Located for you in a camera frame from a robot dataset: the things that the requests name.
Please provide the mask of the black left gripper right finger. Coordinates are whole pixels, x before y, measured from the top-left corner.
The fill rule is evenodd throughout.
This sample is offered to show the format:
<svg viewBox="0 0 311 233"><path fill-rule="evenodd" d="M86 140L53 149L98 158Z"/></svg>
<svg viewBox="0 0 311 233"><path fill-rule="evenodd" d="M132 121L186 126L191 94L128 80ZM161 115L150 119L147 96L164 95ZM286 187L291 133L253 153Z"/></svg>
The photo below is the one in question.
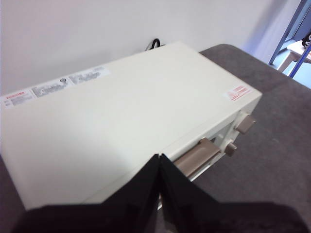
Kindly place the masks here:
<svg viewBox="0 0 311 233"><path fill-rule="evenodd" d="M219 202L160 156L160 194L172 233L304 233L299 213L273 202Z"/></svg>

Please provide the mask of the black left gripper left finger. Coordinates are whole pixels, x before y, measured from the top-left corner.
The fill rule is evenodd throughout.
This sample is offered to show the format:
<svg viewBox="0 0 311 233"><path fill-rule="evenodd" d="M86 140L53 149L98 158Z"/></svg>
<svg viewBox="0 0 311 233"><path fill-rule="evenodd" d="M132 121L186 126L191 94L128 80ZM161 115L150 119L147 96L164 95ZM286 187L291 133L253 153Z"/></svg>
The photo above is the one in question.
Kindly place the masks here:
<svg viewBox="0 0 311 233"><path fill-rule="evenodd" d="M104 202L46 205L29 210L17 222L17 232L153 233L159 200L159 163L156 154Z"/></svg>

